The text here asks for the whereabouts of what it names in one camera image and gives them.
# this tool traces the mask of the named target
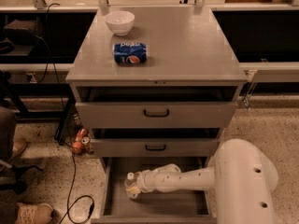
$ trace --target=black cable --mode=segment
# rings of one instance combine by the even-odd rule
[[[46,26],[48,26],[48,14],[49,14],[49,10],[50,10],[50,7],[53,6],[53,5],[60,5],[60,4],[51,4],[48,6],[48,10],[47,10],[47,14],[46,14]],[[48,49],[48,54],[49,54],[49,57],[52,55],[51,54],[51,50],[50,50],[50,46],[48,45],[48,43],[42,38],[42,37],[39,37],[39,39],[41,41],[43,41],[43,43],[46,45],[47,49]],[[56,64],[53,63],[53,67],[54,67],[54,72],[55,72],[55,76],[56,76],[56,79],[57,79],[57,83],[60,84],[60,80],[59,80],[59,76],[58,76],[58,73],[57,73],[57,69],[56,69]],[[44,76],[42,77],[41,81],[45,78],[46,76],[46,73],[47,73],[47,70],[48,70],[48,64],[46,66],[46,70],[45,70],[45,73],[44,73]],[[64,100],[63,100],[63,95],[61,95],[61,101],[62,101],[62,106],[63,106],[63,109],[64,109]],[[69,193],[68,193],[68,196],[67,196],[67,204],[66,204],[66,207],[67,207],[67,210],[66,210],[66,213],[64,214],[63,218],[61,219],[61,221],[59,222],[59,224],[61,224],[63,222],[63,220],[65,219],[66,215],[68,215],[68,218],[69,220],[74,223],[74,224],[85,224],[89,221],[89,219],[91,218],[92,214],[93,214],[93,209],[94,209],[94,199],[92,196],[90,195],[83,195],[83,196],[80,196],[78,198],[76,198],[76,200],[69,206],[69,200],[70,200],[70,196],[71,196],[71,193],[72,193],[72,190],[73,190],[73,186],[74,186],[74,183],[75,183],[75,179],[76,179],[76,173],[77,173],[77,167],[76,167],[76,162],[75,162],[75,154],[72,153],[72,160],[73,160],[73,163],[74,163],[74,173],[73,173],[73,180],[72,180],[72,184],[71,184],[71,187],[70,187],[70,190],[69,190]],[[83,198],[89,198],[92,200],[92,204],[90,206],[90,210],[89,210],[89,215],[87,216],[87,218],[82,221],[82,222],[75,222],[72,217],[70,216],[69,212],[70,210],[72,209],[72,207],[74,206],[74,204],[76,202],[78,202],[79,200],[83,199]]]
[[[48,8],[47,8],[46,19],[45,19],[45,24],[46,24],[46,29],[47,29],[47,31],[50,30],[49,27],[48,27],[48,15],[49,15],[49,13],[50,13],[50,7],[55,6],[55,5],[56,5],[56,6],[59,6],[60,4],[58,4],[58,3],[52,3],[52,4],[50,4],[50,5],[48,6]],[[36,35],[36,38],[38,38],[39,40],[43,41],[43,43],[46,45],[46,47],[47,47],[47,49],[48,49],[47,64],[46,64],[46,68],[45,68],[43,77],[42,77],[40,80],[37,80],[37,81],[36,81],[37,83],[41,83],[41,82],[45,79],[46,74],[47,74],[47,72],[48,72],[49,60],[50,60],[50,57],[52,56],[52,54],[51,54],[51,51],[50,51],[50,46],[49,46],[48,43],[42,38],[42,35]]]
[[[69,220],[74,223],[74,224],[85,224],[89,221],[89,219],[91,218],[92,214],[93,214],[93,209],[94,209],[94,199],[91,195],[83,195],[83,196],[80,196],[78,197],[76,200],[74,200],[74,202],[69,206],[69,200],[70,200],[70,196],[71,196],[71,193],[72,193],[72,190],[73,190],[73,186],[74,186],[74,183],[75,183],[75,179],[76,179],[76,172],[77,172],[77,167],[76,167],[76,162],[75,162],[75,154],[72,153],[72,160],[73,160],[73,163],[74,163],[74,173],[73,173],[73,180],[72,180],[72,184],[71,184],[71,188],[68,192],[68,196],[67,196],[67,210],[66,210],[66,213],[64,214],[63,218],[60,220],[59,224],[61,224],[63,222],[63,220],[65,219],[66,215],[68,216]],[[83,198],[89,198],[92,200],[92,204],[90,206],[90,210],[89,210],[89,214],[87,216],[87,218],[84,220],[84,221],[81,221],[81,222],[76,222],[72,219],[72,217],[70,216],[69,212],[70,210],[72,209],[72,207],[75,205],[75,203]]]

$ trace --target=blue can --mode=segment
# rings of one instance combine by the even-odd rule
[[[147,45],[136,42],[115,43],[114,60],[117,63],[143,63],[148,59]]]

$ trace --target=drawer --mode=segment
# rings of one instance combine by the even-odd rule
[[[85,127],[227,127],[236,109],[227,103],[77,103]]]
[[[192,85],[190,82],[167,81],[160,84],[159,81],[137,82],[109,82],[92,86],[73,87],[76,99],[85,102],[228,102],[233,101],[240,84],[219,86],[206,85],[199,82]]]
[[[218,139],[92,139],[98,157],[211,157]]]
[[[198,158],[113,158],[107,164],[107,179],[101,214],[92,223],[209,223],[216,224],[207,208],[203,191],[177,190],[141,193],[127,197],[124,180],[129,172],[155,169],[169,163],[182,172],[198,169]]]

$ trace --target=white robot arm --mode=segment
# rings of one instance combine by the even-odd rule
[[[278,172],[261,150],[245,140],[220,145],[214,167],[182,173],[175,164],[168,164],[129,173],[124,184],[132,199],[154,190],[215,189],[218,224],[275,223],[270,192],[278,184]]]

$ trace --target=person's foot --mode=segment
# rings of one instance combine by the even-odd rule
[[[15,224],[47,224],[52,220],[53,208],[49,204],[17,203],[17,205],[19,210]]]
[[[7,162],[11,162],[14,158],[18,157],[23,153],[23,151],[26,149],[27,144],[26,140],[24,138],[19,138],[14,140],[13,142],[13,148],[12,148],[12,155],[10,159]],[[4,169],[3,165],[0,165],[0,172]]]

